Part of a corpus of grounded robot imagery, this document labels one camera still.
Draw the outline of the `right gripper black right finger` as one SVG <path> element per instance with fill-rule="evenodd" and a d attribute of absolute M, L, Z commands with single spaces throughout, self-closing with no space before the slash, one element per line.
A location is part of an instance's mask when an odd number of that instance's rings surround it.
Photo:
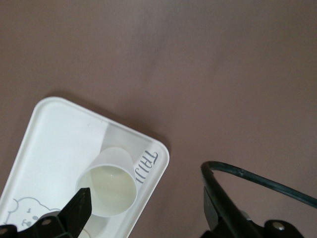
<path fill-rule="evenodd" d="M 229 226 L 220 218 L 217 222 L 212 218 L 211 213 L 216 214 L 211 198 L 204 188 L 204 213 L 210 227 L 201 236 L 202 238 L 233 238 L 233 232 Z M 303 238 L 304 236 L 292 224 L 282 220 L 268 220 L 261 227 L 254 223 L 250 218 L 247 222 L 257 231 L 261 238 Z"/>

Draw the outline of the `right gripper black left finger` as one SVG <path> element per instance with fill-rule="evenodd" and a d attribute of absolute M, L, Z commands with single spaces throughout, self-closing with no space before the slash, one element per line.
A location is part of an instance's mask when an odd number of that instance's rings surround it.
<path fill-rule="evenodd" d="M 91 191 L 81 188 L 57 214 L 46 216 L 31 229 L 33 238 L 77 238 L 92 213 Z"/>

